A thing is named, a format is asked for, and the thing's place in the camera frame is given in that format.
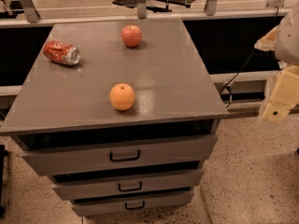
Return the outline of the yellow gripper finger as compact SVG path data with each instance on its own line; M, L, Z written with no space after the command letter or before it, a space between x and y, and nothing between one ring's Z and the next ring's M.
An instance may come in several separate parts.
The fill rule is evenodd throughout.
M261 51L274 51L277 32L278 32L277 27L271 29L266 35L264 35L254 44L254 48Z
M271 123L283 121L299 104L299 66L282 69L266 85L261 117Z

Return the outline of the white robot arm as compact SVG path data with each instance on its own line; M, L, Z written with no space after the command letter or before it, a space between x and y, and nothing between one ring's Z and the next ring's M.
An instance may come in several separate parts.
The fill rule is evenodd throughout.
M278 64L283 64L277 75L268 78L259 110L261 119L279 123L299 104L299 3L254 48L274 51Z

